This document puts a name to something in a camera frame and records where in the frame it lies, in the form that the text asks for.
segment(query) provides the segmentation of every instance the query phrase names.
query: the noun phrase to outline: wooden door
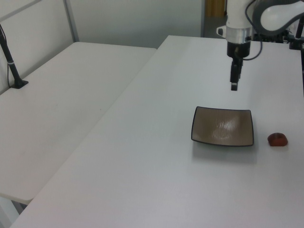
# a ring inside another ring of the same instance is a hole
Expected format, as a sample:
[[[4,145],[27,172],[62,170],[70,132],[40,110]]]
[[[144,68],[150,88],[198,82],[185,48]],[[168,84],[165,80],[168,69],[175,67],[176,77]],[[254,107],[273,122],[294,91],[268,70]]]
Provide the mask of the wooden door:
[[[225,16],[225,0],[206,0],[205,16],[206,17]]]

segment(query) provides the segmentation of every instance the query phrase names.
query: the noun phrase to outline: white wall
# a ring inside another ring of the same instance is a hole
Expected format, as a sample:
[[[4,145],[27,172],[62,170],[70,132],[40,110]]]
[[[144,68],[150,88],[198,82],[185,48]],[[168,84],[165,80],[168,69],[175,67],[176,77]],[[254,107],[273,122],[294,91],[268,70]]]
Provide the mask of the white wall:
[[[67,0],[80,41],[158,48],[168,35],[200,37],[203,0]]]
[[[21,77],[73,43],[63,0],[42,0],[0,23]],[[0,49],[0,94],[8,88],[6,74]]]
[[[18,216],[13,203],[9,199],[0,197],[0,228],[9,228]]]

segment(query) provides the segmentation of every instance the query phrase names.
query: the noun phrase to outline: white table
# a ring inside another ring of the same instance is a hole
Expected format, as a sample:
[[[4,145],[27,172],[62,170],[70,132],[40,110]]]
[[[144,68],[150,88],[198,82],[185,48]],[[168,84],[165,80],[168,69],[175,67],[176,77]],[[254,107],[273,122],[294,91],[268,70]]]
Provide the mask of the white table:
[[[226,46],[168,37],[12,228],[302,228],[300,52],[265,43],[234,92]],[[193,142],[196,106],[250,109],[254,146]]]
[[[0,96],[0,196],[28,204],[156,50],[74,43]]]

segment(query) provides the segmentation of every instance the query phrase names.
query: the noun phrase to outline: red object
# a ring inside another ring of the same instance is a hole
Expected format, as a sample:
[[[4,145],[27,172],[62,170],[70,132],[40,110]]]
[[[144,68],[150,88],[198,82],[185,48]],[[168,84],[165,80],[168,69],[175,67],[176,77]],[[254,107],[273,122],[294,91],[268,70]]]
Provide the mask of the red object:
[[[288,144],[286,136],[282,133],[273,133],[267,139],[270,146],[286,146]]]

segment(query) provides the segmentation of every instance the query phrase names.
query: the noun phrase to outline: floor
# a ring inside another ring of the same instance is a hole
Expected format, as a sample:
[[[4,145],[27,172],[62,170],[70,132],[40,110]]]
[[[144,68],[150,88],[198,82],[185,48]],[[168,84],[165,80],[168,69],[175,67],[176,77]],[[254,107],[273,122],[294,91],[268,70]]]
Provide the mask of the floor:
[[[226,24],[227,17],[205,17],[204,37],[207,38],[223,38],[217,34],[217,27]]]

